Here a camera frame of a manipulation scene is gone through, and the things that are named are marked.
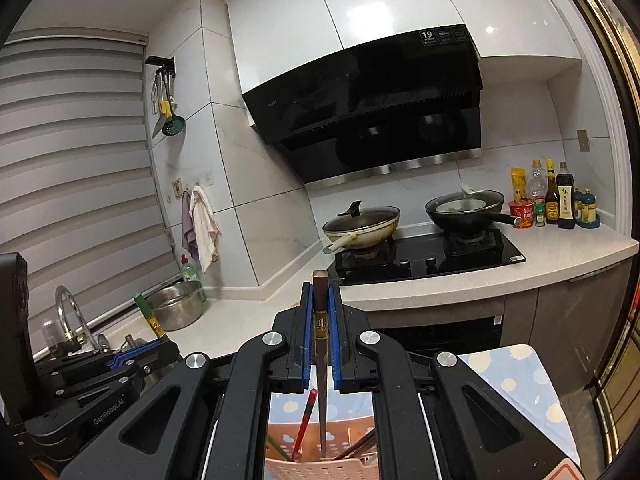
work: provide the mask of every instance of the white towel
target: white towel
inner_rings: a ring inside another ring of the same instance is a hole
[[[202,267],[202,272],[205,272],[212,262],[218,260],[216,238],[218,238],[220,230],[213,219],[213,209],[207,199],[207,195],[205,195],[200,186],[193,187],[189,214],[193,218],[193,229],[198,243],[200,266]]]

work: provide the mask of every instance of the metal pivot bolt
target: metal pivot bolt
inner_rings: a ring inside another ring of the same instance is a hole
[[[187,358],[184,360],[189,368],[194,369],[203,367],[206,361],[206,357],[204,357],[204,355],[202,354],[187,355]]]
[[[458,358],[451,352],[440,352],[437,359],[442,366],[446,367],[452,367],[458,362]]]
[[[360,334],[360,341],[362,341],[365,345],[375,345],[378,341],[380,341],[380,334],[378,332],[374,332],[373,330],[365,330]]]
[[[279,332],[267,332],[262,336],[262,342],[269,346],[279,345],[282,343],[282,334]]]

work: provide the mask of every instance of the polka dot tablecloth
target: polka dot tablecloth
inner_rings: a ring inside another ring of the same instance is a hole
[[[562,452],[580,465],[574,438],[558,395],[532,347],[507,346],[466,354],[460,358]],[[339,394],[334,390],[331,370],[328,375],[327,420],[345,420],[373,414],[371,394]],[[312,367],[310,388],[316,386],[316,370]],[[300,422],[307,396],[308,391],[304,394],[273,394],[269,422]],[[318,421],[317,403],[311,421]]]

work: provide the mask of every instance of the range hood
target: range hood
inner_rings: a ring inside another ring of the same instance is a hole
[[[482,79],[465,25],[358,44],[243,95],[308,188],[480,155]]]

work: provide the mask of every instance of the black glass cooktop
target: black glass cooktop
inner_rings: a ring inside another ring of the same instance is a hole
[[[341,285],[396,282],[524,262],[500,229],[460,237],[449,233],[388,240],[373,248],[336,253],[327,269]]]

